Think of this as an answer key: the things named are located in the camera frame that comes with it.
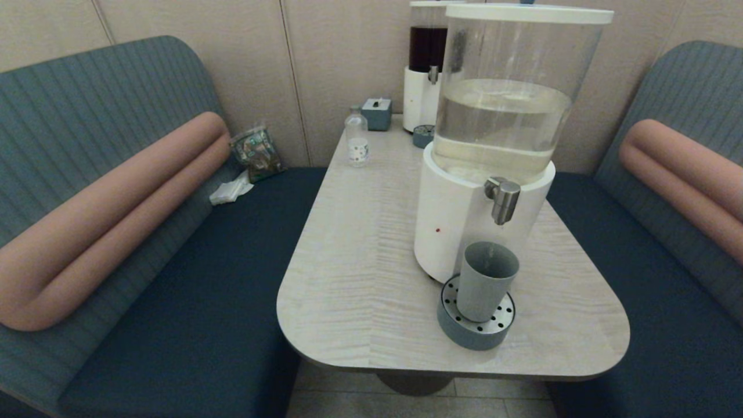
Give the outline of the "silver metal dispenser tap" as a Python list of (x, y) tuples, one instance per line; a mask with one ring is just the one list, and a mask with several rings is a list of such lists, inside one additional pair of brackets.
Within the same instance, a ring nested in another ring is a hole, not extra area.
[(493, 201), (491, 216), (496, 225), (505, 225), (512, 219), (521, 190), (518, 183), (504, 177), (491, 176), (486, 180), (485, 196)]

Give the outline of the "grey-blue plastic cup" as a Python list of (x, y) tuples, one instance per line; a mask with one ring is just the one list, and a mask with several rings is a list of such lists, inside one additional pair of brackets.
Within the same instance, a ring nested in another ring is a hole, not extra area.
[(457, 309), (465, 318), (485, 322), (510, 291), (520, 271), (512, 250), (494, 242), (475, 242), (464, 249)]

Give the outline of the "clear plastic bottle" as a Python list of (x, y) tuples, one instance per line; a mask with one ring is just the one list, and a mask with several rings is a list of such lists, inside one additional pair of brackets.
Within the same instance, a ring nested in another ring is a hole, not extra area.
[(344, 124), (349, 164), (363, 167), (369, 161), (368, 121), (359, 105), (351, 106)]

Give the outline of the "clear water dispenser white base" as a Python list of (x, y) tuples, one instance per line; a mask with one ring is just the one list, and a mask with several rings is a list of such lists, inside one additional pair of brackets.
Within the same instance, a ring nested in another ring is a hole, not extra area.
[[(552, 156), (608, 9), (546, 3), (459, 3), (448, 38), (434, 140), (420, 167), (414, 254), (438, 282), (461, 269), (468, 244), (525, 246), (556, 175)], [(496, 225), (484, 185), (522, 188), (512, 219)]]

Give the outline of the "small blue square box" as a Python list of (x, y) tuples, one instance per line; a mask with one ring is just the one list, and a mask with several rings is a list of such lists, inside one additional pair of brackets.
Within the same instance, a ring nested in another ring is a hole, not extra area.
[(387, 131), (392, 124), (392, 99), (368, 98), (361, 107), (369, 131)]

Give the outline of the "dark drink dispenser white base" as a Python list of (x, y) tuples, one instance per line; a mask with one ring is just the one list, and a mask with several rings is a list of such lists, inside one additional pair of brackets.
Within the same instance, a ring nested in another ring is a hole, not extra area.
[(403, 94), (403, 127), (408, 132), (436, 123), (448, 38), (446, 7), (466, 2), (425, 0), (410, 3), (409, 59)]

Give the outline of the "crinkled snack bag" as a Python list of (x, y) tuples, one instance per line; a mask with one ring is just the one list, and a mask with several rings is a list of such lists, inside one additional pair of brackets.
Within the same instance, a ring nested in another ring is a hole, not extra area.
[(251, 183), (260, 182), (287, 170), (265, 124), (233, 136), (230, 147), (236, 160), (247, 170)]

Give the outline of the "white crumpled tissue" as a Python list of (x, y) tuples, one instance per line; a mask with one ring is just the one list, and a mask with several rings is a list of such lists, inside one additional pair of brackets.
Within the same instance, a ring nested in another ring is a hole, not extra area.
[(212, 206), (220, 206), (220, 204), (226, 204), (235, 202), (240, 196), (248, 193), (253, 188), (253, 184), (250, 182), (249, 172), (244, 170), (238, 177), (228, 183), (222, 183), (217, 190), (212, 193), (209, 197)]

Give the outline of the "large blue perforated drip tray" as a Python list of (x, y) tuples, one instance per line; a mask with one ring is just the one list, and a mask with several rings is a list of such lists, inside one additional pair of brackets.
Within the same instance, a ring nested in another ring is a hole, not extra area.
[(457, 307), (459, 277), (457, 273), (441, 288), (436, 309), (438, 324), (446, 336), (461, 347), (471, 350), (494, 349), (506, 339), (517, 317), (515, 302), (507, 292), (488, 320), (472, 321), (461, 314)]

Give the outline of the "blue bench holding snack bag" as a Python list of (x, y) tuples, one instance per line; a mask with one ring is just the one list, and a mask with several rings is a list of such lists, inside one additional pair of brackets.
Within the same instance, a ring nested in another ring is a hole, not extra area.
[[(0, 73), (0, 248), (203, 112), (223, 118), (212, 78), (169, 35)], [(284, 418), (277, 293), (326, 170), (212, 206), (240, 171), (230, 149), (68, 318), (0, 325), (0, 418)]]

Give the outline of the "pink bolster beside snack bag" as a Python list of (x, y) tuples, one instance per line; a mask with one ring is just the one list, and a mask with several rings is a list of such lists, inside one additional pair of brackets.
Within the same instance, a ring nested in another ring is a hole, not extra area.
[(230, 132), (203, 112), (80, 190), (0, 248), (0, 325), (57, 325), (230, 156)]

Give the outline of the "empty blue upholstered bench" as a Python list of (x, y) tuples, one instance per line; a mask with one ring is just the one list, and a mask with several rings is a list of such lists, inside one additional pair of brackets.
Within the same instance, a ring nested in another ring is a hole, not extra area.
[(596, 174), (557, 174), (547, 201), (620, 299), (630, 342), (603, 375), (547, 389), (560, 418), (743, 418), (743, 265), (624, 169), (643, 120), (743, 166), (743, 48), (666, 52)]

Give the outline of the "pink bolster on empty bench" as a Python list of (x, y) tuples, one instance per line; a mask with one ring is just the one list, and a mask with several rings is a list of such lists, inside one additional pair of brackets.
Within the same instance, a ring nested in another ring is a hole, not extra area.
[(659, 121), (626, 133), (624, 169), (743, 267), (743, 167)]

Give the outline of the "brass table pedestal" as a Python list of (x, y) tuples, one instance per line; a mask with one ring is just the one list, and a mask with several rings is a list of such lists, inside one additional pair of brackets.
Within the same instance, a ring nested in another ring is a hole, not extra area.
[(403, 396), (432, 396), (443, 391), (453, 380), (448, 376), (403, 375), (379, 373), (377, 378), (387, 387)]

